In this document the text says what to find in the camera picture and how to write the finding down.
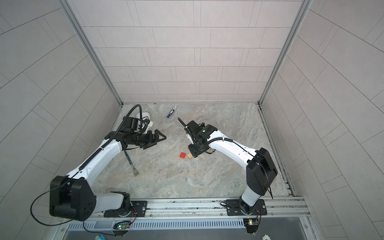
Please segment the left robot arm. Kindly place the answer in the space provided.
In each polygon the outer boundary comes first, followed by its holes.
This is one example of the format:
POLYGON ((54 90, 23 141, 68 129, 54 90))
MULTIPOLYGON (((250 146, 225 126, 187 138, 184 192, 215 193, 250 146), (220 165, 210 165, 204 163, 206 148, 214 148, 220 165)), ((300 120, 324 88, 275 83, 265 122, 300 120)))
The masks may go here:
POLYGON ((51 181, 50 215, 75 221, 85 221, 100 212, 127 216, 133 208, 128 193, 112 192, 97 196, 92 185, 109 162, 120 152, 128 150, 130 145, 145 150, 166 138, 159 130, 143 130, 138 120, 125 117, 118 130, 106 135, 101 145, 81 165, 51 181))

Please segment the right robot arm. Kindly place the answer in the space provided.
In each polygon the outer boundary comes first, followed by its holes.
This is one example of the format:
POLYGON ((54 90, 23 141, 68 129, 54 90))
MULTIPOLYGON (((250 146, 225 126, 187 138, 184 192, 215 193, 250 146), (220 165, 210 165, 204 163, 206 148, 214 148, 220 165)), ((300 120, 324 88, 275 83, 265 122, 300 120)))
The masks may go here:
POLYGON ((241 212, 246 216, 263 214, 263 204, 260 198, 267 192, 271 193, 271 184, 278 175, 278 170, 268 150, 259 150, 244 146, 230 139, 212 125, 197 124, 190 121, 185 124, 180 118, 187 138, 191 141, 188 146, 194 158, 203 153, 209 154, 209 149, 218 151, 238 163, 246 173, 247 187, 239 200, 231 204, 222 202, 222 206, 241 212))

